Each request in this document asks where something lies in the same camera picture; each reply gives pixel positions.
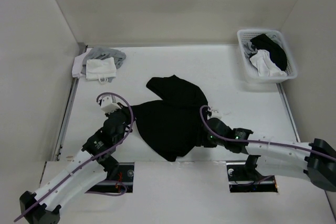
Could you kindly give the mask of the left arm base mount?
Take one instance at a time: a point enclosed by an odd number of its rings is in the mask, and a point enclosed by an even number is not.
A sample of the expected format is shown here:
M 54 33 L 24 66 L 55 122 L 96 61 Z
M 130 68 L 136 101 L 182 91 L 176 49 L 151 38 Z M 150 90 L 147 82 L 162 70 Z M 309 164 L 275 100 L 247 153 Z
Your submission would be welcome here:
M 89 193 L 121 194 L 133 192 L 135 163 L 120 163 L 115 172 L 91 187 Z

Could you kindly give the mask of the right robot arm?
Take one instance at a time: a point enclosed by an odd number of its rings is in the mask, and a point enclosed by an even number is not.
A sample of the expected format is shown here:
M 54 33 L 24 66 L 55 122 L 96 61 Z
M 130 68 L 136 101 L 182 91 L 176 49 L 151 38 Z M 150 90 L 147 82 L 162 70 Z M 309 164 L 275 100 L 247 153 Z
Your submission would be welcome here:
M 325 191 L 335 191 L 335 150 L 316 138 L 311 143 L 250 140 L 251 130 L 231 129 L 218 118 L 202 119 L 207 140 L 203 146 L 222 146 L 247 155 L 244 175 L 257 180 L 269 175 L 300 178 Z

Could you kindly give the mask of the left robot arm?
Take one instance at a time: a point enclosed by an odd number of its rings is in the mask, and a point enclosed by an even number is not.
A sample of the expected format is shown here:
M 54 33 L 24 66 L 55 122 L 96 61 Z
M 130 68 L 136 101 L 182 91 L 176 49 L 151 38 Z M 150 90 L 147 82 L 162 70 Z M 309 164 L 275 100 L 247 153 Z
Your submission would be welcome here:
M 97 183 L 113 181 L 119 162 L 112 157 L 116 147 L 131 133 L 134 116 L 129 108 L 108 114 L 103 127 L 88 138 L 73 160 L 56 177 L 20 198 L 21 214 L 29 223 L 58 223 L 70 203 Z

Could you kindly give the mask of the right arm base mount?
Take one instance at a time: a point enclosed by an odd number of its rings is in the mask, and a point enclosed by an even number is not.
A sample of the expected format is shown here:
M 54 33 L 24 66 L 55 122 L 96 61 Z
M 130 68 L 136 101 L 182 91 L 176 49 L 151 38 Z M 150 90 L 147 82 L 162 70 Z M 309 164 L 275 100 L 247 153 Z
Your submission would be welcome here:
M 229 191 L 231 193 L 277 193 L 275 176 L 256 171 L 259 156 L 249 155 L 245 161 L 227 162 Z

